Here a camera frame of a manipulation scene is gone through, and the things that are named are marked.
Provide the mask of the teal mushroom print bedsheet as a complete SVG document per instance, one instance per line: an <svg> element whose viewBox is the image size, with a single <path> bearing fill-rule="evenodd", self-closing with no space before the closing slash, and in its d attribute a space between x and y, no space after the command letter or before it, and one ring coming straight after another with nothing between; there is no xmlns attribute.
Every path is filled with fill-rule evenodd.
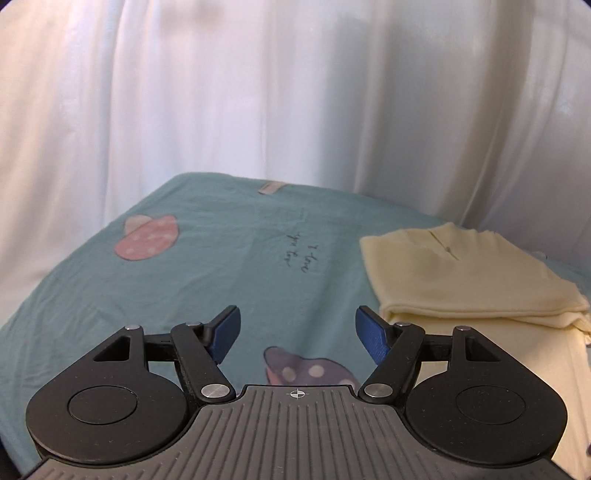
<svg viewBox="0 0 591 480"><path fill-rule="evenodd" d="M355 314L379 302L365 236L439 220L335 190L183 174L56 266L1 330L1 440L20 471L39 458L25 426L33 394L121 327L149 334L207 322L230 305L242 330L221 365L246 384L359 387L375 364Z"/></svg>

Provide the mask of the cream knit sweater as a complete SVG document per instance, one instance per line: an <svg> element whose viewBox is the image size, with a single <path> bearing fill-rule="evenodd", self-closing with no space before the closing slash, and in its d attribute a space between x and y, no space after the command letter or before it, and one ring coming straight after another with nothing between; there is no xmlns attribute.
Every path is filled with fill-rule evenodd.
<svg viewBox="0 0 591 480"><path fill-rule="evenodd" d="M430 334L467 325L549 384L568 410L553 460L590 476L590 303L578 285L501 235L448 223L360 241L387 322Z"/></svg>

